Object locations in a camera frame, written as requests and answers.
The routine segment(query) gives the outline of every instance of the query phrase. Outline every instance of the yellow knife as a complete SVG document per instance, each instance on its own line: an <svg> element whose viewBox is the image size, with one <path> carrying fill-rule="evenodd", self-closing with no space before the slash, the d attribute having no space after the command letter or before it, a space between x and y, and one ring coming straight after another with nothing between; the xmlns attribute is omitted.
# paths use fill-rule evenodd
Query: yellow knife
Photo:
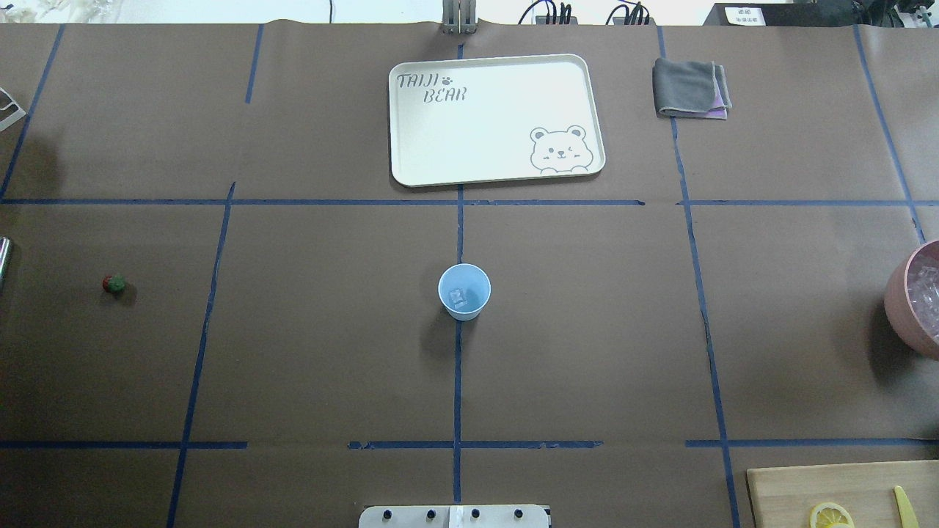
<svg viewBox="0 0 939 528"><path fill-rule="evenodd" d="M900 486L894 486L894 495L897 495L897 509L900 511L900 524L903 528L919 528L919 521L916 520L916 513L913 511L913 505L906 496L906 491Z"/></svg>

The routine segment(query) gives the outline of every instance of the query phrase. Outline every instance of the wooden cutting board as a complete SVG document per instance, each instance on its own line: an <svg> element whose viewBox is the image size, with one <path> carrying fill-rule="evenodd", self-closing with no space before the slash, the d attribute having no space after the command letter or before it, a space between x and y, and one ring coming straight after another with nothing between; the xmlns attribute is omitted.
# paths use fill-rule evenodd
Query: wooden cutting board
<svg viewBox="0 0 939 528"><path fill-rule="evenodd" d="M901 528L903 486L921 528L939 528L939 460L747 470L757 528L808 528L818 503L844 506L856 528Z"/></svg>

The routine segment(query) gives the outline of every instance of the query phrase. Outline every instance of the lemon slice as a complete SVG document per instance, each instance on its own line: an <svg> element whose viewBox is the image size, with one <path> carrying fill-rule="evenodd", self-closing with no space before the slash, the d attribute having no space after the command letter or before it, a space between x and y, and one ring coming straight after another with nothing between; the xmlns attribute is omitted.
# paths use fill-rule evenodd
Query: lemon slice
<svg viewBox="0 0 939 528"><path fill-rule="evenodd" d="M808 528L854 528L854 521L840 505L821 503L808 514Z"/></svg>

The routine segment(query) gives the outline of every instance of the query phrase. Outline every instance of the pink bowl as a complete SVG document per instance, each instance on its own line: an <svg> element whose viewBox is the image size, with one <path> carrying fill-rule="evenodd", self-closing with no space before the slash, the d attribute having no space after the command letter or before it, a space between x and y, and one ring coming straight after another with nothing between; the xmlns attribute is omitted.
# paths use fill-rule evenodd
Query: pink bowl
<svg viewBox="0 0 939 528"><path fill-rule="evenodd" d="M910 271L910 264L913 263L914 257L920 254L939 260L939 241L931 241L919 246L893 271L890 280L886 283L884 308L886 318L890 320L890 325L897 331L904 343L924 356L939 360L939 343L936 343L923 330L923 325L919 323L919 319L913 312L913 305L910 303L910 294L907 290L907 272Z"/></svg>

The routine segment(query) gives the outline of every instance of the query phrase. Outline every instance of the bear face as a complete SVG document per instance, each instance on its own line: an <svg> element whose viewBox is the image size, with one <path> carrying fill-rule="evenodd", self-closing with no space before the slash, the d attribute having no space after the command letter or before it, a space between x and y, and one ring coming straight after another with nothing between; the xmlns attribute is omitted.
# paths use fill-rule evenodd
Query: bear face
<svg viewBox="0 0 939 528"><path fill-rule="evenodd" d="M566 131L548 132L537 128L531 131L534 148L531 164L541 174L571 173L575 169L587 169L593 162L593 153L584 141L587 133L583 127L574 125Z"/></svg>

